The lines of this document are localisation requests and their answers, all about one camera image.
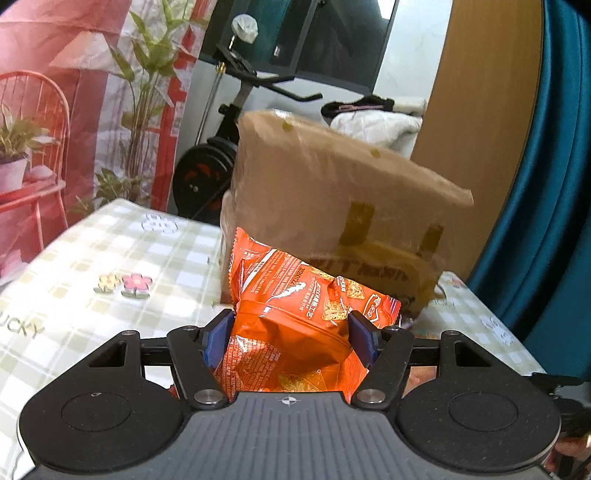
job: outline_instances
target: crosshair logo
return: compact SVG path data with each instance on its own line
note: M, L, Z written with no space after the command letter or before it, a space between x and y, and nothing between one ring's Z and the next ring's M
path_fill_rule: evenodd
M288 407L291 407L296 402L299 402L298 399L296 399L296 398L294 398L292 396L283 397L280 401L281 401L281 403L283 403L284 405L287 405Z

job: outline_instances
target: pink wall mural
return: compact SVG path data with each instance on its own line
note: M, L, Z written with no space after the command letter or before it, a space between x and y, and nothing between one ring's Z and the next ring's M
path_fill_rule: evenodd
M18 0L0 16L0 287L116 198L166 210L215 0Z

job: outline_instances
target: orange snack bag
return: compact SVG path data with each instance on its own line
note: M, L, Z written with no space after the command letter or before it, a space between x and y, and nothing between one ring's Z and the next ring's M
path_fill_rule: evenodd
M342 391L347 401L367 373L349 344L347 315L359 310L382 328L400 302L343 277L331 277L236 230L230 261L236 312L215 374L237 391Z

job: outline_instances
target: grooved gray surface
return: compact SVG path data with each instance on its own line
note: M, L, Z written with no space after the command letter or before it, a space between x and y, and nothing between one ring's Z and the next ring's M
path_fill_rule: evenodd
M284 404L286 397L295 402ZM483 480L417 456L380 413L337 393L241 393L229 407L197 413L176 441L140 465L74 476L37 468L26 480ZM501 480L544 480L540 468Z

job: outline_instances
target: table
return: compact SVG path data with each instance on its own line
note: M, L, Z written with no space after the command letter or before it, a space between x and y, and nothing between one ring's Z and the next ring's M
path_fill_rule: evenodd
M51 380L123 330L161 337L204 326L224 307L220 245L218 228L116 200L65 231L0 294L0 478L29 461L17 441L18 415ZM148 294L105 277L99 285L101 275L133 273L152 280ZM415 334L460 330L520 374L542 371L453 273L439 285L446 298L423 310ZM147 378L171 384L166 367L147 368Z

